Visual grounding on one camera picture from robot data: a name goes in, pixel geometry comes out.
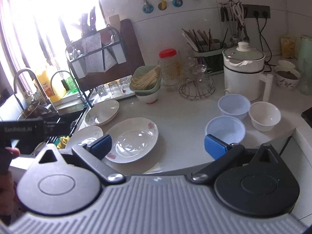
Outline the person's left hand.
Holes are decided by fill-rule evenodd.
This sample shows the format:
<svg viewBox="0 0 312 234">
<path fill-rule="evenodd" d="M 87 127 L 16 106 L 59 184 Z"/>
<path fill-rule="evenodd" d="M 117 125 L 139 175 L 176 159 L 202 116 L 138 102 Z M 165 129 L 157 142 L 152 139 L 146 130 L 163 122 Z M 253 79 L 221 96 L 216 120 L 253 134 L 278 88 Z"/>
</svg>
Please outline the person's left hand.
<svg viewBox="0 0 312 234">
<path fill-rule="evenodd" d="M 12 173 L 8 171 L 5 175 L 1 175 L 1 196 L 0 196 L 0 215 L 1 221 L 5 225 L 9 225 L 14 211 L 15 202 L 15 183 Z"/>
</svg>

